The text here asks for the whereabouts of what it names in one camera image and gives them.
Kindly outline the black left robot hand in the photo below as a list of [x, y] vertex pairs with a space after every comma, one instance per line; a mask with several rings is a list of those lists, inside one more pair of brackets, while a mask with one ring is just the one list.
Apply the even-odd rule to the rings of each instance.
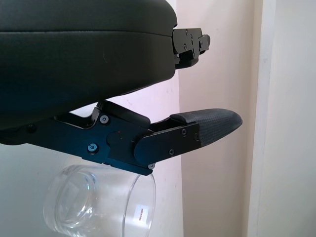
[[0, 142], [32, 144], [140, 175], [242, 125], [226, 109], [149, 118], [110, 102], [171, 79], [210, 46], [164, 0], [3, 0]]

